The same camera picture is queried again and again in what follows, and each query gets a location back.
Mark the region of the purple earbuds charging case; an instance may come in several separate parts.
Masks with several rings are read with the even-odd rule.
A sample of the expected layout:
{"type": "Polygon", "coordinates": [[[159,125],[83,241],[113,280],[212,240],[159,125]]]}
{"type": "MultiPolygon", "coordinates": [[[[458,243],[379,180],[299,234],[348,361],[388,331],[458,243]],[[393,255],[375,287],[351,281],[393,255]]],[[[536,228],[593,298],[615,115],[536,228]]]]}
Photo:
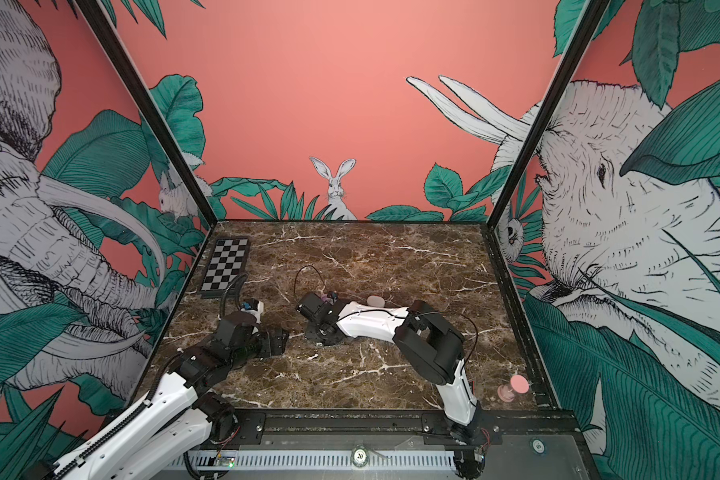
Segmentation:
{"type": "Polygon", "coordinates": [[[320,296],[320,299],[325,303],[333,305],[338,300],[338,296],[335,292],[328,292],[328,293],[322,294],[320,296]]]}

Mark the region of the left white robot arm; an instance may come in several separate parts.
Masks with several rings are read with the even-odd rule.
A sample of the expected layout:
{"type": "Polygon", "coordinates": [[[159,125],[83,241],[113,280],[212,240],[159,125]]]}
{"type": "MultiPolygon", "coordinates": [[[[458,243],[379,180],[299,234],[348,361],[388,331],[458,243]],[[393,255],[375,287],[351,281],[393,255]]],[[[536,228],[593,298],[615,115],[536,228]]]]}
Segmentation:
{"type": "Polygon", "coordinates": [[[176,352],[148,392],[102,432],[55,463],[39,460],[25,479],[146,479],[206,441],[235,439],[241,422],[213,387],[251,359],[284,353],[282,328],[265,330],[256,311],[220,319],[216,330],[176,352]]]}

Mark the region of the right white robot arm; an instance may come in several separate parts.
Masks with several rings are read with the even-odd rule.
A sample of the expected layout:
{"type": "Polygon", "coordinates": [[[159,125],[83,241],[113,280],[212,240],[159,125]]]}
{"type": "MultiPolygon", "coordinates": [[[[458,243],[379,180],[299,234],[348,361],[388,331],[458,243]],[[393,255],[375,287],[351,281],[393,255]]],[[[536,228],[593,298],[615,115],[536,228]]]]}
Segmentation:
{"type": "Polygon", "coordinates": [[[435,385],[450,436],[462,445],[473,441],[481,406],[467,378],[464,336],[439,311],[421,300],[386,308],[312,292],[297,311],[307,320],[305,336],[324,346],[348,338],[394,344],[415,372],[435,385]]]}

